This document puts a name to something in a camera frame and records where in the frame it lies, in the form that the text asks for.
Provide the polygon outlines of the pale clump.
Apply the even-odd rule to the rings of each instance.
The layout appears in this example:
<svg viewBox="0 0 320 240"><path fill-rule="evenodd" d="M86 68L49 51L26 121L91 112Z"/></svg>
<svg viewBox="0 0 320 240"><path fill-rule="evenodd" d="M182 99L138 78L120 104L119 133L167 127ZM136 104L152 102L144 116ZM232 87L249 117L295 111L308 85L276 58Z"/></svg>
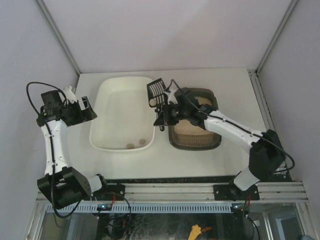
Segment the pale clump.
<svg viewBox="0 0 320 240"><path fill-rule="evenodd" d="M151 100L149 101L149 104L150 104L151 106L155 106L155 105L156 105L156 102L155 102L154 99L151 99Z"/></svg>

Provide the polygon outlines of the grey clump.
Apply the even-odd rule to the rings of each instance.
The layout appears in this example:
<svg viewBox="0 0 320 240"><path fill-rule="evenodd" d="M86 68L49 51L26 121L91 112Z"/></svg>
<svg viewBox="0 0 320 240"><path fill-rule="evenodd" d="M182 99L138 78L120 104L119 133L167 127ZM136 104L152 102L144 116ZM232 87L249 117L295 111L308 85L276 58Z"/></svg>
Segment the grey clump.
<svg viewBox="0 0 320 240"><path fill-rule="evenodd" d="M127 149L134 149L135 146L134 146L133 143L128 143L128 144L126 145L126 148L127 148Z"/></svg>
<svg viewBox="0 0 320 240"><path fill-rule="evenodd" d="M139 144L140 144L140 145L144 145L145 143L146 143L146 140L145 140L145 139L140 139L140 140L139 140Z"/></svg>

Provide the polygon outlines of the black litter scoop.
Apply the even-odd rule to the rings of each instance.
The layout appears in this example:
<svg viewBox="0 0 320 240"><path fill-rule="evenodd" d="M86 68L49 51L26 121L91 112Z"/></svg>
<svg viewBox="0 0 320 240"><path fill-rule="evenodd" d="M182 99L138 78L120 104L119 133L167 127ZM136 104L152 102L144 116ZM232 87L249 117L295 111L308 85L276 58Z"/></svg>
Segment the black litter scoop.
<svg viewBox="0 0 320 240"><path fill-rule="evenodd" d="M164 106L167 102L167 97L165 94L166 85L162 78L156 79L146 85L148 104L151 108L154 108L155 113L159 111L164 112ZM154 99L156 104L154 106L150 105L150 100ZM159 127L161 132L165 131L165 127Z"/></svg>

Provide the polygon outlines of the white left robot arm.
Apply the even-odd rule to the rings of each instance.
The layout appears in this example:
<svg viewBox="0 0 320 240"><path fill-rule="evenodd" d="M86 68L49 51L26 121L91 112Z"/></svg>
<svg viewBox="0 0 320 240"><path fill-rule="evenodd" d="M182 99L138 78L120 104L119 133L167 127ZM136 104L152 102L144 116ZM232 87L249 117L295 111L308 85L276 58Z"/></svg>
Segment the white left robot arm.
<svg viewBox="0 0 320 240"><path fill-rule="evenodd" d="M101 174L86 177L72 167L68 148L68 128L94 120L97 114L86 96L77 99L71 86L42 93L41 98L36 122L45 140L46 167L37 187L60 210L103 188Z"/></svg>

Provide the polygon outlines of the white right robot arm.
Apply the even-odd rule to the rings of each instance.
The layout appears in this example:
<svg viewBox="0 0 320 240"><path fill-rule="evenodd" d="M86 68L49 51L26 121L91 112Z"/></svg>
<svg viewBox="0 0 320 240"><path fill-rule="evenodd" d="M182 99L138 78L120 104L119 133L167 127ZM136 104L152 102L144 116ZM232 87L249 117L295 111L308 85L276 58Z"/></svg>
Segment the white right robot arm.
<svg viewBox="0 0 320 240"><path fill-rule="evenodd" d="M234 191L244 192L258 182L269 180L286 159L286 152L274 130L260 131L246 127L214 106L200 104L196 98L183 97L172 102L152 98L148 103L158 114L155 126L174 126L179 121L187 120L194 126L229 139L249 155L247 167L229 184Z"/></svg>

